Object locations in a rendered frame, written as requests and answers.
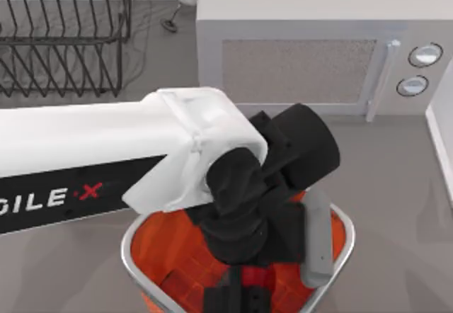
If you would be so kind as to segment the pale grey rounded box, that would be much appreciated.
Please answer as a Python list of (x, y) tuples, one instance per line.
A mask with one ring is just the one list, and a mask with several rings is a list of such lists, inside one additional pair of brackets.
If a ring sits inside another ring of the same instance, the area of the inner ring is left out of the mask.
[(311, 187), (302, 198), (306, 209), (305, 261), (301, 279), (308, 288), (327, 284), (333, 275), (331, 202), (321, 190)]

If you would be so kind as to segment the orange basket with metal rim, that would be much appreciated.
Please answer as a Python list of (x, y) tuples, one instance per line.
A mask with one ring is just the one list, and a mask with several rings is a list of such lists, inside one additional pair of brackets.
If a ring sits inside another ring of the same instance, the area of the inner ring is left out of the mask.
[[(297, 267), (280, 264), (265, 313), (315, 313), (355, 245), (351, 219), (331, 206), (333, 275), (316, 289), (304, 286)], [(122, 262), (142, 291), (149, 313), (202, 313), (203, 291), (219, 284), (227, 267), (208, 251), (202, 232), (182, 211), (137, 218), (121, 242)]]

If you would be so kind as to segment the microwave oven door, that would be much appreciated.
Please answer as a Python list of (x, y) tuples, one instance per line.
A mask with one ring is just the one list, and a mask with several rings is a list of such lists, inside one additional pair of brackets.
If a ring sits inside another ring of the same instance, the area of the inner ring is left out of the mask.
[(364, 115), (388, 39), (351, 24), (198, 21), (198, 77), (247, 113), (306, 103), (323, 115)]

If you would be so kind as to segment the round microwave knob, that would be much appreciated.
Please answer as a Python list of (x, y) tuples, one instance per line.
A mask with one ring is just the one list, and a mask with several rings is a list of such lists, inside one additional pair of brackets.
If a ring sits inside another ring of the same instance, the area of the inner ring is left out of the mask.
[(396, 86), (396, 91), (403, 97), (414, 97), (422, 94), (429, 87), (429, 81), (421, 75), (402, 79)]
[(408, 56), (408, 62), (413, 67), (424, 68), (435, 64), (442, 56), (442, 47), (437, 43), (431, 42), (414, 47)]

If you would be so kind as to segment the white sink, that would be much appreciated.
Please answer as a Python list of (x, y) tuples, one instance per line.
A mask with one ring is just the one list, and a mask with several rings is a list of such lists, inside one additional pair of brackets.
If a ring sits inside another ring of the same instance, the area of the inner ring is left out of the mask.
[(453, 209), (453, 58), (425, 113), (450, 207)]

